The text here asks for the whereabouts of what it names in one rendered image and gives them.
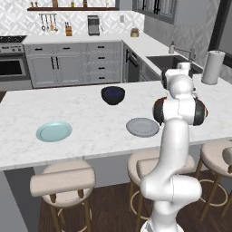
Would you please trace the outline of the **grey cupboard run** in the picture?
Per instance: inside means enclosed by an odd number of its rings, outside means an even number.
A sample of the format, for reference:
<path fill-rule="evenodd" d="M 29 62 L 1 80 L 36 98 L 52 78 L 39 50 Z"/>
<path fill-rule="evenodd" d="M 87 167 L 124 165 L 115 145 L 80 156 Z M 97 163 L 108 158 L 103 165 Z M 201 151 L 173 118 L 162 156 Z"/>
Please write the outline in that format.
<path fill-rule="evenodd" d="M 24 45 L 34 88 L 119 82 L 121 42 Z"/>

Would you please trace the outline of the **steel stove with oven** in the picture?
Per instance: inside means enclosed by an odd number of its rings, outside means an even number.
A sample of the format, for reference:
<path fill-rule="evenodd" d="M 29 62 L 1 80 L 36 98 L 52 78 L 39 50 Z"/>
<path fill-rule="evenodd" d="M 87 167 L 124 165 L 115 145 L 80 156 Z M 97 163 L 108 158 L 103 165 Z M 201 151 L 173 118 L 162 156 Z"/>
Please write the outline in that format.
<path fill-rule="evenodd" d="M 33 88 L 26 61 L 25 35 L 0 36 L 0 92 Z"/>

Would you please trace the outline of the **white paper towel roll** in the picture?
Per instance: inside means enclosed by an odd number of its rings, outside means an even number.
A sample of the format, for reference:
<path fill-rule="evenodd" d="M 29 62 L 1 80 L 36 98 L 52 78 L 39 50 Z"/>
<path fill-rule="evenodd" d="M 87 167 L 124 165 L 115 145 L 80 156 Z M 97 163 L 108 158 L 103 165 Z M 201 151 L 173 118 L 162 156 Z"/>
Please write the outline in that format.
<path fill-rule="evenodd" d="M 209 51 L 204 65 L 201 81 L 208 85 L 216 85 L 225 53 L 219 50 Z"/>

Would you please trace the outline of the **black framed window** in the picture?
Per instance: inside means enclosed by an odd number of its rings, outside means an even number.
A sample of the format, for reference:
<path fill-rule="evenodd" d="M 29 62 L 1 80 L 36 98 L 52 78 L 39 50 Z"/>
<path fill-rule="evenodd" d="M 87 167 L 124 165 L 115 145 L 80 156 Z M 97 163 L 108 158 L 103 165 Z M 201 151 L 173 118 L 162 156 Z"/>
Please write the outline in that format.
<path fill-rule="evenodd" d="M 229 23 L 232 28 L 232 19 L 229 20 L 229 10 L 231 7 L 232 0 L 220 0 L 220 4 L 217 10 L 216 22 L 214 24 L 208 51 L 222 50 L 220 45 L 222 44 L 222 38 L 224 37 L 223 33 L 225 31 L 226 24 Z M 222 51 L 226 53 L 223 64 L 232 68 L 232 51 L 230 52 L 228 49 L 223 49 Z"/>

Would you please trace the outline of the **beige bar stool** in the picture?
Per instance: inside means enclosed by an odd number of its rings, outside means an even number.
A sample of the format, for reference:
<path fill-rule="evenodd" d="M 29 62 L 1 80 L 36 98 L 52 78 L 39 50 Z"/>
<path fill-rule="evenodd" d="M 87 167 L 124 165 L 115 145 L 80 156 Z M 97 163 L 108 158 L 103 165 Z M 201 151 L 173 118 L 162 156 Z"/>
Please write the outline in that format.
<path fill-rule="evenodd" d="M 190 155 L 177 161 L 160 150 L 136 152 L 128 160 L 130 182 L 140 187 L 135 232 L 184 232 L 176 221 L 179 211 L 198 200 L 198 180 L 185 176 L 195 164 Z M 149 219 L 140 227 L 142 198 L 154 201 Z"/>
<path fill-rule="evenodd" d="M 94 168 L 85 160 L 55 163 L 30 180 L 33 197 L 42 197 L 50 206 L 56 232 L 64 232 L 63 211 L 84 205 L 86 226 L 80 232 L 92 232 L 92 212 L 88 197 L 95 187 Z"/>
<path fill-rule="evenodd" d="M 202 221 L 208 212 L 219 181 L 222 177 L 232 179 L 232 140 L 216 140 L 207 142 L 200 149 L 195 177 L 198 178 L 202 165 L 205 165 L 215 174 L 215 178 L 208 191 L 206 203 L 202 209 L 199 220 Z"/>

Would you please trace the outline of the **black dishwasher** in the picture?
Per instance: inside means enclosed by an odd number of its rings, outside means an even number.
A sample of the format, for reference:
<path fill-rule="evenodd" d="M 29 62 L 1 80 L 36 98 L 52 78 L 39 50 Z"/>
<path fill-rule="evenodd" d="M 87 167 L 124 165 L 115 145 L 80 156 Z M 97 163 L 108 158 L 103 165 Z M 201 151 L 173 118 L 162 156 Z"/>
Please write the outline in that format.
<path fill-rule="evenodd" d="M 138 56 L 129 47 L 123 47 L 122 80 L 124 82 L 138 82 L 140 64 Z"/>

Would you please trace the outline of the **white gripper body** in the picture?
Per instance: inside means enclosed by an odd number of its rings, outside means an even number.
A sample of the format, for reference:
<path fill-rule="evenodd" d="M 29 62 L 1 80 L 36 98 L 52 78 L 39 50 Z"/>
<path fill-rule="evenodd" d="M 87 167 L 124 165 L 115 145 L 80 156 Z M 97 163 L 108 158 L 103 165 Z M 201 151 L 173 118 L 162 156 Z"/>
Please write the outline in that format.
<path fill-rule="evenodd" d="M 168 69 L 165 72 L 165 77 L 166 79 L 171 79 L 177 75 L 188 75 L 189 70 L 184 70 L 184 69 Z"/>

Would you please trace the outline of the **wooden knife block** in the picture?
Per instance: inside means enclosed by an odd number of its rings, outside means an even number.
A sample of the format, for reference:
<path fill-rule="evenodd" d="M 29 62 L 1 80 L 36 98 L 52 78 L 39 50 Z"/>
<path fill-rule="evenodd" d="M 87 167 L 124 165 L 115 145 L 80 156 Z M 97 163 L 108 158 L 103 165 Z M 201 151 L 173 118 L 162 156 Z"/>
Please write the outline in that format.
<path fill-rule="evenodd" d="M 73 29 L 69 26 L 68 22 L 65 22 L 65 35 L 66 36 L 73 36 Z"/>

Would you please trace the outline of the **brown wall shelf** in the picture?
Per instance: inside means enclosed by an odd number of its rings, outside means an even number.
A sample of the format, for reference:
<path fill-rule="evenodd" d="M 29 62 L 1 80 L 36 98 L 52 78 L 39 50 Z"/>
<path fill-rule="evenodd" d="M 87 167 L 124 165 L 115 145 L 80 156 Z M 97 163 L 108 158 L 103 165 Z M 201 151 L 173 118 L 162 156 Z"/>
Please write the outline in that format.
<path fill-rule="evenodd" d="M 117 7 L 29 7 L 27 11 L 120 11 Z"/>

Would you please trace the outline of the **dark blue bowl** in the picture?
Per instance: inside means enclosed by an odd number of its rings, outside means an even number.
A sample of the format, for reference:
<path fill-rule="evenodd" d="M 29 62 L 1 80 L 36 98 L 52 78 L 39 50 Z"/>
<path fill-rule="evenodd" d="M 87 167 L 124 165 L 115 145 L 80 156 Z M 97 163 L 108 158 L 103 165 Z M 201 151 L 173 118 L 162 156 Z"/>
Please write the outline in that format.
<path fill-rule="evenodd" d="M 123 101 L 125 90 L 118 86 L 108 86 L 101 89 L 102 99 L 109 105 L 117 105 Z"/>

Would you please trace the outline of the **light teal plate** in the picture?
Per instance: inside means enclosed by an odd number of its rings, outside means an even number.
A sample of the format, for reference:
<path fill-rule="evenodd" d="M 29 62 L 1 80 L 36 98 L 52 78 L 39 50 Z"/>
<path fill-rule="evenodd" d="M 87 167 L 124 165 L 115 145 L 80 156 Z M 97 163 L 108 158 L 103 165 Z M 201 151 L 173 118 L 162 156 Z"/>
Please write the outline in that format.
<path fill-rule="evenodd" d="M 72 126 L 67 122 L 52 121 L 38 128 L 36 138 L 44 142 L 56 142 L 66 139 L 72 131 Z"/>

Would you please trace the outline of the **dark kitchen sink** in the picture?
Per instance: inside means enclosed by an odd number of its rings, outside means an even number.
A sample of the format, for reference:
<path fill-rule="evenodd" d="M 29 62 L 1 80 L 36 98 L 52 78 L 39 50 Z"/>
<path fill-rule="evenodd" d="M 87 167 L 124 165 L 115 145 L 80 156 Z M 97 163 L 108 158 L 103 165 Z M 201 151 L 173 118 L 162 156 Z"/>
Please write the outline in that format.
<path fill-rule="evenodd" d="M 147 56 L 153 64 L 155 64 L 162 71 L 164 69 L 176 69 L 178 63 L 186 63 L 189 60 L 180 55 L 168 55 L 168 56 Z M 191 71 L 193 74 L 203 73 L 203 69 L 198 67 L 196 64 L 191 64 Z"/>

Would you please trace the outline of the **grey plate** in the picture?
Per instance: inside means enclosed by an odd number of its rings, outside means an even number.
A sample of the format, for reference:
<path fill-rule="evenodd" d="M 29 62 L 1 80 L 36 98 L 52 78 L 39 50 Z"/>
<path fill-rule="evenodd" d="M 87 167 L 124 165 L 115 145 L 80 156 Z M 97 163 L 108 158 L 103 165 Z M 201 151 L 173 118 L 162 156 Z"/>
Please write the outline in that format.
<path fill-rule="evenodd" d="M 127 122 L 127 131 L 140 138 L 148 138 L 156 135 L 160 127 L 157 122 L 147 118 L 134 118 Z"/>

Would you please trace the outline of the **grey sink cupboard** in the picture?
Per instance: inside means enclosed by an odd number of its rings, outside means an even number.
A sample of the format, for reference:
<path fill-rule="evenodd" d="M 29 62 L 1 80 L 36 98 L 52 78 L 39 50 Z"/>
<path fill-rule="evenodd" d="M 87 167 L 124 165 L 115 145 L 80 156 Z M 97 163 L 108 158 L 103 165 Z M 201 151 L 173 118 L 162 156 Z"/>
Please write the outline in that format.
<path fill-rule="evenodd" d="M 143 61 L 140 61 L 140 82 L 159 81 L 160 77 Z"/>

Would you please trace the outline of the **grey sink tap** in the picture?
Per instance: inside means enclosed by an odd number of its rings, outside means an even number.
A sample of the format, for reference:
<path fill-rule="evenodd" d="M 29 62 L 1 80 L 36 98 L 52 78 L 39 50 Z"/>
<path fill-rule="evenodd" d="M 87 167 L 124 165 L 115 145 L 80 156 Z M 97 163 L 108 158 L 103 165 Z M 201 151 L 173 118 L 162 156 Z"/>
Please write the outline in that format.
<path fill-rule="evenodd" d="M 195 49 L 186 50 L 186 49 L 175 47 L 174 50 L 188 53 L 188 61 L 190 63 L 193 63 L 195 61 L 196 58 Z"/>

